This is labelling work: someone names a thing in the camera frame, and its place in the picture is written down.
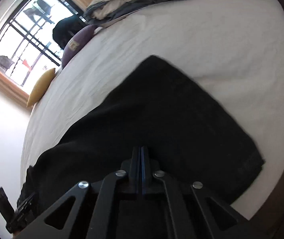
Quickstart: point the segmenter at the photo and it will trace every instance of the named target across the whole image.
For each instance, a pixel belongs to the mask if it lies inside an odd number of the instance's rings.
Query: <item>mattress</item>
[[[196,81],[255,141],[263,170],[232,204],[250,219],[284,170],[284,12],[277,0],[168,2],[101,30],[34,107],[21,185],[28,166],[149,55]]]

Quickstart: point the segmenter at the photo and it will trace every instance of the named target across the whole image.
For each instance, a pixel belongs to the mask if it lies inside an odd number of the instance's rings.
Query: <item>wooden window sill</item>
[[[16,86],[7,76],[0,71],[0,91],[24,108],[27,107],[29,95]]]

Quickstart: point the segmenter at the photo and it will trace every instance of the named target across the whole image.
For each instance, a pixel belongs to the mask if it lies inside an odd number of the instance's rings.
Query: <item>patch on purple pillow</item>
[[[63,51],[62,69],[93,38],[97,27],[96,25],[88,25],[70,39]]]

